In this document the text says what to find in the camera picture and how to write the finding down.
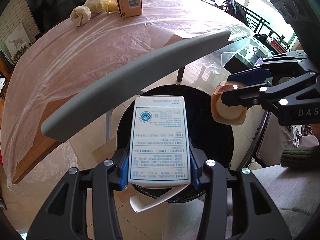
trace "crumpled paper ball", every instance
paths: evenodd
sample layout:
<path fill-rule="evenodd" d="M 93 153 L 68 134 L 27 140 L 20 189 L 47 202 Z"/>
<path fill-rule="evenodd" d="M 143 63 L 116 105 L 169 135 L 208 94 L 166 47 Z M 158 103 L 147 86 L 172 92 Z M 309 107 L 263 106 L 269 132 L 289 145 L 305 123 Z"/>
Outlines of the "crumpled paper ball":
<path fill-rule="evenodd" d="M 91 13 L 101 13 L 105 10 L 105 8 L 108 8 L 108 3 L 116 2 L 117 0 L 87 0 L 85 1 L 84 5 L 87 6 Z"/>
<path fill-rule="evenodd" d="M 87 6 L 78 6 L 72 10 L 70 19 L 74 26 L 81 26 L 91 19 L 91 11 Z"/>

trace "brown cardboard box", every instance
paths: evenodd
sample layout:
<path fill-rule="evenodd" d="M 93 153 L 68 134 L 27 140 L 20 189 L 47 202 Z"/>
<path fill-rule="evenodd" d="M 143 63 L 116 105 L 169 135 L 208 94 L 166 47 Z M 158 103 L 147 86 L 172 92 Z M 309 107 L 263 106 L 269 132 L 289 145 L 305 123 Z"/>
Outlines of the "brown cardboard box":
<path fill-rule="evenodd" d="M 117 0 L 121 18 L 142 14 L 141 0 Z"/>

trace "box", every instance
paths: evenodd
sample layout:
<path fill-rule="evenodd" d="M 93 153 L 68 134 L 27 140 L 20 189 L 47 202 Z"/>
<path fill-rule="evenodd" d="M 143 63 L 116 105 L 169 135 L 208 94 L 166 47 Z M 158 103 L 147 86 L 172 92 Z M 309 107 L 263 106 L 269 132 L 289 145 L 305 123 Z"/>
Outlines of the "box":
<path fill-rule="evenodd" d="M 121 18 L 128 18 L 142 14 L 141 0 L 117 0 Z"/>
<path fill-rule="evenodd" d="M 147 188 L 190 184 L 188 138 L 183 97 L 137 97 L 132 120 L 128 182 Z"/>

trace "painting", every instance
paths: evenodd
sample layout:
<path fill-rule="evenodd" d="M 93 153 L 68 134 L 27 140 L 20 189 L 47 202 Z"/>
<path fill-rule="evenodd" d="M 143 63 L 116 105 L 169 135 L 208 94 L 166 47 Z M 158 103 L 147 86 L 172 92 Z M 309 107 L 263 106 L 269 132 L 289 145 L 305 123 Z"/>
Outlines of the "painting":
<path fill-rule="evenodd" d="M 4 43 L 6 44 L 14 62 L 17 62 L 22 54 L 31 46 L 30 39 L 26 34 L 22 23 L 20 23 L 12 33 L 10 33 Z"/>

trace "plastic table cover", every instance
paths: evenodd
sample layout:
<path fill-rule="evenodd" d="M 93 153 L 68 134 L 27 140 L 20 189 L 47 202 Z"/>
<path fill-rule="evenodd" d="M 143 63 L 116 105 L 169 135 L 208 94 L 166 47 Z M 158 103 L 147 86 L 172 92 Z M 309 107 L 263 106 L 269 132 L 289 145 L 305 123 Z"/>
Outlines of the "plastic table cover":
<path fill-rule="evenodd" d="M 113 70 L 163 47 L 174 34 L 190 38 L 229 29 L 232 41 L 252 35 L 237 19 L 199 0 L 142 0 L 142 5 L 142 15 L 126 19 L 121 19 L 119 13 L 100 13 L 80 27 L 74 27 L 66 19 L 19 59 L 6 94 L 2 119 L 2 155 L 11 190 L 36 194 L 32 185 L 42 182 L 52 189 L 68 168 L 76 165 L 73 148 L 66 142 L 17 185 L 11 183 L 17 163 L 33 145 L 48 102 L 80 92 Z M 219 73 L 245 45 L 245 42 L 237 43 L 201 58 L 198 63 Z"/>

